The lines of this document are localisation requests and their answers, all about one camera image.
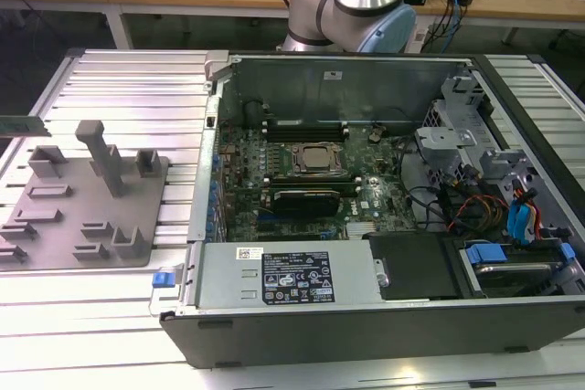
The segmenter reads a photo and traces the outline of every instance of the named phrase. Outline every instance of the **desk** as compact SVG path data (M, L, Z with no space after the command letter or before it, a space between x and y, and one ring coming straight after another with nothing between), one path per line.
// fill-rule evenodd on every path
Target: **desk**
M101 12L107 16L117 48L131 48L125 14L281 17L281 0L28 0L38 10ZM0 9L25 9L18 0L0 0ZM444 10L443 0L415 6L417 29L409 52L419 52L424 36ZM473 0L463 23L476 26L585 29L585 2L579 0Z

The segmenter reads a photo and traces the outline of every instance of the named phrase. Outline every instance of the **motherboard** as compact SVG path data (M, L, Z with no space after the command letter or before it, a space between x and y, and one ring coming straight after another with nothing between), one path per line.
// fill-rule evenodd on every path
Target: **motherboard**
M403 138L371 124L343 131L298 142L221 125L226 240L361 239L416 228L397 171Z

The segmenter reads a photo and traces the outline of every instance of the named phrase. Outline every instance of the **power supply label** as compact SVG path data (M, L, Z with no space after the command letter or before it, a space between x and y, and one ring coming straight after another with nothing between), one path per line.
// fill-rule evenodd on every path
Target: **power supply label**
M329 253L264 253L262 300L267 305L334 302Z

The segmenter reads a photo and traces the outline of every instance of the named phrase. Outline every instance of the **slotted aluminum surface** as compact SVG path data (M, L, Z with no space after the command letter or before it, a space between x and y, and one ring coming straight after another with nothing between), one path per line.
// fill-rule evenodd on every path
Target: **slotted aluminum surface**
M156 229L156 250L147 267L0 276L2 388L461 389L477 380L526 390L585 387L585 332L539 352L512 355L213 371L186 364L150 316L148 302L152 273L183 262L185 256L203 124L204 56L194 51L89 51L66 59L41 97L47 105L40 102L36 112L45 117L53 141L66 155L87 156L73 133L80 119L99 114L108 142L123 145L121 154L156 145L173 167ZM30 176L27 157L36 142L9 149L0 160L0 170L5 170L0 178L0 220L7 218Z
M526 56L488 57L510 90L542 131L560 159L585 188L585 106L547 65ZM511 148L520 145L506 122L494 115L496 126Z

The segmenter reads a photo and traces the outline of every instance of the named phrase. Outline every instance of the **barcode sticker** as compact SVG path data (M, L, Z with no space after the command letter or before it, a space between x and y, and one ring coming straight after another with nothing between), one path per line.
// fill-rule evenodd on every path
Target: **barcode sticker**
M264 247L238 247L236 259L262 259Z

